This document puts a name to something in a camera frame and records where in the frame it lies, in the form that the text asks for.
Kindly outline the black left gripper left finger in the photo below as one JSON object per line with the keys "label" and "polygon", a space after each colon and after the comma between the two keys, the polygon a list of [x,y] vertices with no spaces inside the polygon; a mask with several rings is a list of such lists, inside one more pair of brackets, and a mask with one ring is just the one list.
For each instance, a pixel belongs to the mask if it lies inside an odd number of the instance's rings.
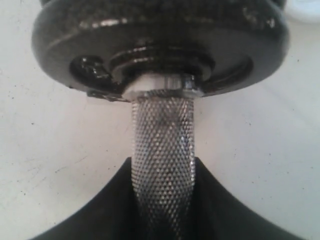
{"label": "black left gripper left finger", "polygon": [[36,240],[144,240],[128,157],[105,187],[80,210]]}

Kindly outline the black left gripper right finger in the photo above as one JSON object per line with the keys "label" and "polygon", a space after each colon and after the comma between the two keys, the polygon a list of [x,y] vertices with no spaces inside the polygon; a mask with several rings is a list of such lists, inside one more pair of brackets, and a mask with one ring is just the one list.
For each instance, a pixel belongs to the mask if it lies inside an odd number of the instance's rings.
{"label": "black left gripper right finger", "polygon": [[299,240],[248,208],[195,159],[192,200],[196,240]]}

